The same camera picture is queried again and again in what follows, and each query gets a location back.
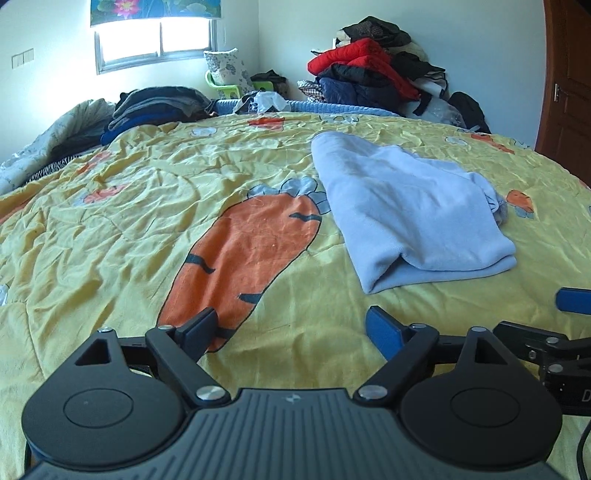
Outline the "red puffer jacket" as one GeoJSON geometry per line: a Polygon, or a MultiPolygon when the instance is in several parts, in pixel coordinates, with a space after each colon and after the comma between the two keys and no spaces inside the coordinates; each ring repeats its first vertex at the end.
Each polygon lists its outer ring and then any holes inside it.
{"type": "Polygon", "coordinates": [[[380,73],[396,87],[403,100],[418,100],[420,93],[391,66],[391,57],[378,42],[365,38],[344,47],[329,49],[308,62],[308,73],[318,76],[332,65],[360,67],[380,73]]]}

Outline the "stack of dark folded clothes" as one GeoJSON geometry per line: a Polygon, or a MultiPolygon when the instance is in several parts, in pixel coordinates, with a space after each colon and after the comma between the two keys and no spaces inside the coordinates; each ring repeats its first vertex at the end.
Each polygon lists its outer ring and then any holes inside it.
{"type": "Polygon", "coordinates": [[[100,143],[106,146],[136,126],[207,119],[213,114],[213,105],[214,101],[197,89],[182,86],[148,87],[121,93],[100,143]]]}

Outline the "light blue patterned quilt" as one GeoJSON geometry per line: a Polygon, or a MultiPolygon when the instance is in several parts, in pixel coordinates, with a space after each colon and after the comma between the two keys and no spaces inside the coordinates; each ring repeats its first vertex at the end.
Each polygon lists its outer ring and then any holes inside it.
{"type": "Polygon", "coordinates": [[[22,186],[32,174],[45,167],[55,147],[101,121],[108,123],[114,107],[103,98],[86,100],[60,116],[32,143],[1,162],[1,194],[22,186]]]}

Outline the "dark navy jacket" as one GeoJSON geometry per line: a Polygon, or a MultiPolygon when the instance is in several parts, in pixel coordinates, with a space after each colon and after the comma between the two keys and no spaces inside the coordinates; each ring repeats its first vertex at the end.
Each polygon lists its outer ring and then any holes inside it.
{"type": "Polygon", "coordinates": [[[367,68],[332,64],[315,80],[329,103],[380,108],[394,113],[402,103],[394,83],[382,73],[367,68]]]}

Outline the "yellow carrot-print bedspread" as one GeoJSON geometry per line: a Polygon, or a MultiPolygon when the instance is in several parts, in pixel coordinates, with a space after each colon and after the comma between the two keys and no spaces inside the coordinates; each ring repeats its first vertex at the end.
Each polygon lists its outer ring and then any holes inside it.
{"type": "Polygon", "coordinates": [[[563,287],[590,285],[590,191],[516,141],[373,115],[287,113],[142,126],[99,153],[1,199],[1,475],[24,470],[26,401],[91,334],[144,334],[190,249],[226,210],[230,271],[212,290],[269,265],[263,297],[200,363],[229,390],[355,389],[383,365],[365,333],[378,305],[448,335],[507,320],[585,338],[590,320],[557,309],[563,287]],[[331,213],[297,228],[322,183],[311,140],[339,131],[483,175],[508,201],[503,233],[517,265],[484,279],[363,293],[331,213]]]}

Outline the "white wall switch plate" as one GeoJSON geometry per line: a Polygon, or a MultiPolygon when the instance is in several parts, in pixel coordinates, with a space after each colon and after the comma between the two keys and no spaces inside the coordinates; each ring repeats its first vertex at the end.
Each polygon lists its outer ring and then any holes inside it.
{"type": "Polygon", "coordinates": [[[17,69],[35,60],[35,50],[27,49],[11,56],[11,68],[17,69]]]}

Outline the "blue knitted blanket edge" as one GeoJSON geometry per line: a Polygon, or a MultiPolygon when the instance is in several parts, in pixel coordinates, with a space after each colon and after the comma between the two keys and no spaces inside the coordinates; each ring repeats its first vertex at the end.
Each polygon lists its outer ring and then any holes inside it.
{"type": "MultiPolygon", "coordinates": [[[[235,113],[235,107],[239,103],[236,99],[222,99],[214,100],[213,111],[218,115],[231,115],[235,113]]],[[[287,105],[290,106],[291,112],[300,113],[315,113],[315,114],[360,114],[360,115],[375,115],[375,116],[394,116],[396,113],[380,109],[355,105],[309,102],[309,101],[295,101],[287,100],[287,105]]]]}

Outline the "black bag by wall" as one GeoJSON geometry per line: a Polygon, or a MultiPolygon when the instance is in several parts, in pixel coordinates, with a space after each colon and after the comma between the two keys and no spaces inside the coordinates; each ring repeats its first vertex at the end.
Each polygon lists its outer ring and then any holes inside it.
{"type": "Polygon", "coordinates": [[[491,133],[480,104],[471,96],[464,92],[455,92],[450,96],[448,102],[460,112],[466,129],[476,133],[491,133]]]}

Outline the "green plastic stool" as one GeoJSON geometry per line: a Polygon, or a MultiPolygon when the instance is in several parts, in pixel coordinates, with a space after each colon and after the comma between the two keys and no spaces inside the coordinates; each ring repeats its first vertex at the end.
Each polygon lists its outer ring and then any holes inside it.
{"type": "MultiPolygon", "coordinates": [[[[273,70],[256,74],[250,80],[252,81],[253,91],[274,91],[283,96],[284,99],[288,97],[287,78],[277,75],[273,70]]],[[[249,89],[245,90],[239,85],[215,83],[209,71],[205,73],[205,81],[216,92],[219,99],[233,100],[242,98],[245,93],[250,93],[249,89]]]]}

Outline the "light lavender lace-trimmed top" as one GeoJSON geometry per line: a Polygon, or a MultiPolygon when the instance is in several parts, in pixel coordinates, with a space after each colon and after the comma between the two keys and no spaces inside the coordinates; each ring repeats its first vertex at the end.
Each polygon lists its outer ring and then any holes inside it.
{"type": "Polygon", "coordinates": [[[363,292],[516,266],[506,203],[482,175],[335,131],[315,135],[311,157],[363,292]]]}

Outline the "bright bedroom window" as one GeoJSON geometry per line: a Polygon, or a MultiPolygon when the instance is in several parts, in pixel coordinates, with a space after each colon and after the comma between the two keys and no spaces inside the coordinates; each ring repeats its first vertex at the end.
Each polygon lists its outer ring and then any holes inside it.
{"type": "Polygon", "coordinates": [[[199,17],[100,24],[93,30],[96,73],[201,58],[216,46],[216,26],[199,17]]]}

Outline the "black garments atop pile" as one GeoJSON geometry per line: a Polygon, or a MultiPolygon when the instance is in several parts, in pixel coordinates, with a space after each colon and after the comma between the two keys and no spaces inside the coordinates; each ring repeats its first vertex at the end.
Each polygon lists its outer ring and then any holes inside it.
{"type": "Polygon", "coordinates": [[[404,30],[391,22],[368,16],[335,34],[334,46],[341,48],[355,41],[376,41],[389,55],[391,67],[421,95],[445,99],[449,84],[446,70],[432,65],[423,48],[404,30]]]}

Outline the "lotus-print window blind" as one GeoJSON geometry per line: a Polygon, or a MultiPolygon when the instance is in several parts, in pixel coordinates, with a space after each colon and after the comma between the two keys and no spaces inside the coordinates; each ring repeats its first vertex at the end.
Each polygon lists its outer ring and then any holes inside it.
{"type": "Polygon", "coordinates": [[[221,18],[221,0],[91,0],[90,25],[126,20],[221,18]]]}

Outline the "brown wooden door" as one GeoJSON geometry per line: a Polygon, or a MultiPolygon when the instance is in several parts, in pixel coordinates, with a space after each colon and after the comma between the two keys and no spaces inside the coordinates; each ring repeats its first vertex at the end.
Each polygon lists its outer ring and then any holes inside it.
{"type": "Polygon", "coordinates": [[[590,3],[546,1],[546,79],[535,150],[590,183],[590,3]]]}

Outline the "floral white pillow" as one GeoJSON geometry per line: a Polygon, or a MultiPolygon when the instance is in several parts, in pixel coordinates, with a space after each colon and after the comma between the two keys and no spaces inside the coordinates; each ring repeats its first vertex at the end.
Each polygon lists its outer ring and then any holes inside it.
{"type": "Polygon", "coordinates": [[[211,72],[214,82],[221,85],[239,85],[253,91],[249,71],[240,56],[238,48],[228,51],[204,51],[207,71],[211,72]]]}

